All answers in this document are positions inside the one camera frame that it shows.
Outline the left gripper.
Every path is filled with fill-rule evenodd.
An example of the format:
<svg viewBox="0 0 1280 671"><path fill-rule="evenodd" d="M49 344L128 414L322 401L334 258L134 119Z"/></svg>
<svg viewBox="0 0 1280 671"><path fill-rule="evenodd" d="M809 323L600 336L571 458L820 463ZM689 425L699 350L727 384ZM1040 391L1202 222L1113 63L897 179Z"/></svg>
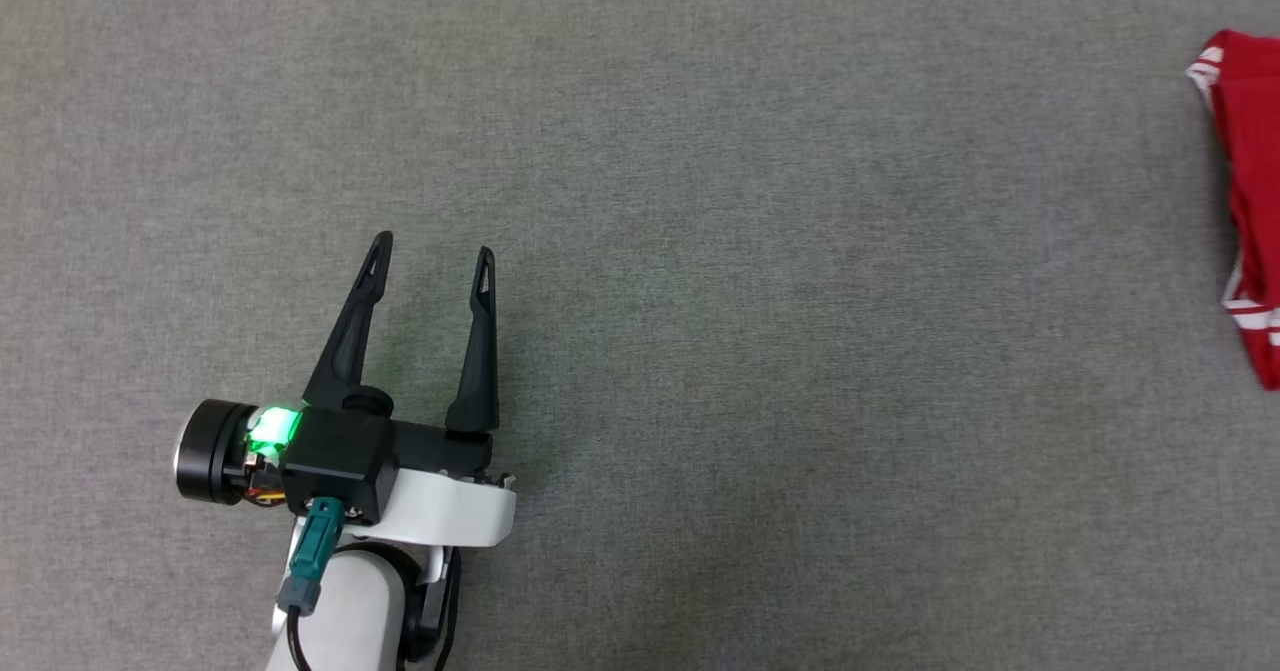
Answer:
<svg viewBox="0 0 1280 671"><path fill-rule="evenodd" d="M346 511L343 534L407 546L486 548L509 535L517 503L511 478L488 475L486 441L451 433L500 425L495 256L486 246L477 254L447 432L381 416L393 412L393 400L362 383L393 239L378 233L361 263L303 389L312 407L206 400L187 417L174 449L184 498L282 508L298 519L317 501L333 501Z"/></svg>

